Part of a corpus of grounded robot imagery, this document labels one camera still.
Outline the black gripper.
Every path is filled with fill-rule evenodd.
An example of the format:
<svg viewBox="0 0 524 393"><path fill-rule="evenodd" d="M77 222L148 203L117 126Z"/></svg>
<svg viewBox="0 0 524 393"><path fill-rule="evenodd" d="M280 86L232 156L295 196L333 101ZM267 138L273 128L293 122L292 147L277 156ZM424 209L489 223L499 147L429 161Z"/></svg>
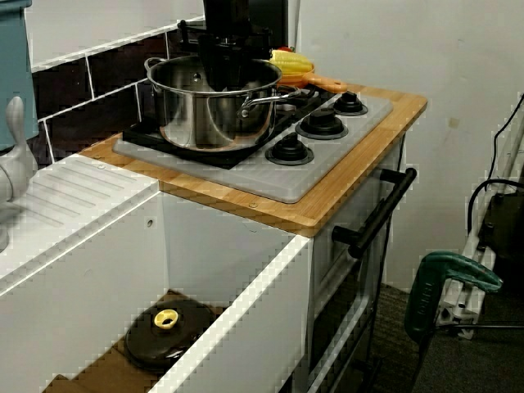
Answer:
<svg viewBox="0 0 524 393"><path fill-rule="evenodd" d="M241 90L247 84L244 48L270 49L272 31L252 24L248 1L203 4L203 21L178 23L180 42L186 49L199 47L199 57L212 88ZM224 47L224 62L220 47Z"/></svg>

